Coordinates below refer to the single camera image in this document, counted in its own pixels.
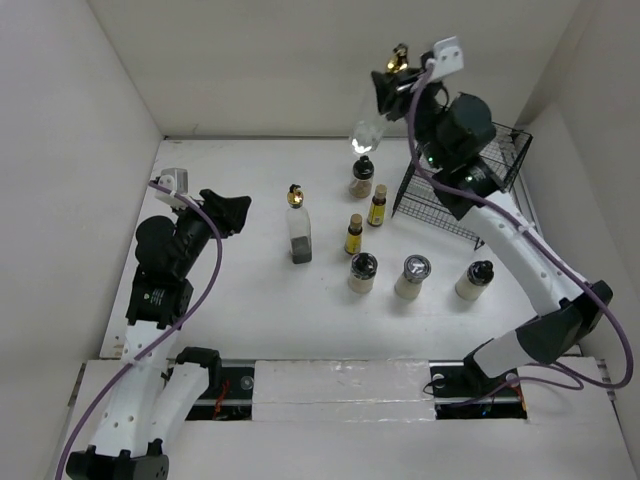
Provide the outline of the clear oil bottle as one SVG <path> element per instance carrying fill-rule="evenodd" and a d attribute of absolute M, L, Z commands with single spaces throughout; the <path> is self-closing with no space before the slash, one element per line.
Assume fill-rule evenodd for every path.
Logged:
<path fill-rule="evenodd" d="M 404 73 L 408 67 L 408 46 L 405 43 L 399 43 L 392 50 L 385 68 L 378 72 L 400 74 Z M 371 72 L 366 77 L 363 100 L 350 136 L 351 149 L 357 157 L 368 155 L 377 149 L 389 124 L 389 121 L 377 111 Z"/>

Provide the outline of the oil bottle with dark contents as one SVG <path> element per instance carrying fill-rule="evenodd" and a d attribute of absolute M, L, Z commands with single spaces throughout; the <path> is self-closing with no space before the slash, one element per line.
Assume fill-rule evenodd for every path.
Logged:
<path fill-rule="evenodd" d="M 309 263 L 312 260 L 311 222 L 304 207 L 304 194 L 300 185 L 290 185 L 287 202 L 289 210 L 286 212 L 286 222 L 291 260 L 294 264 Z"/>

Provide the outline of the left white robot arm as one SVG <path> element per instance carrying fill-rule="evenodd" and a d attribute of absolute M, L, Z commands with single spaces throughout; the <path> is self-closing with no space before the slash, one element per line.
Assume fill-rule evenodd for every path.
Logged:
<path fill-rule="evenodd" d="M 156 215 L 135 232 L 138 262 L 125 318 L 121 367 L 92 400 L 69 434 L 57 479 L 165 479 L 169 442 L 200 396 L 222 387 L 216 350 L 187 347 L 174 366 L 168 356 L 180 330 L 211 292 L 223 249 L 198 299 L 188 274 L 209 241 L 242 231 L 248 196 L 223 197 L 209 189 L 199 199 L 152 183 L 175 214 Z"/>

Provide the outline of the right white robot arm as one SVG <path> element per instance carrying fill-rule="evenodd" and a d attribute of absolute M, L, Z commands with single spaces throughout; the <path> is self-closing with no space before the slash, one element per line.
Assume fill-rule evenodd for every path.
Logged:
<path fill-rule="evenodd" d="M 435 169 L 425 179 L 440 203 L 491 248 L 535 311 L 464 358 L 460 378 L 483 394 L 513 369 L 556 361 L 595 328 L 613 292 L 604 281 L 587 281 L 549 248 L 485 163 L 480 153 L 496 136 L 488 105 L 465 93 L 447 106 L 437 102 L 441 76 L 460 70 L 461 60 L 460 52 L 429 51 L 412 68 L 407 46 L 399 44 L 371 79 L 377 113 L 391 122 L 405 120 L 413 161 Z"/>

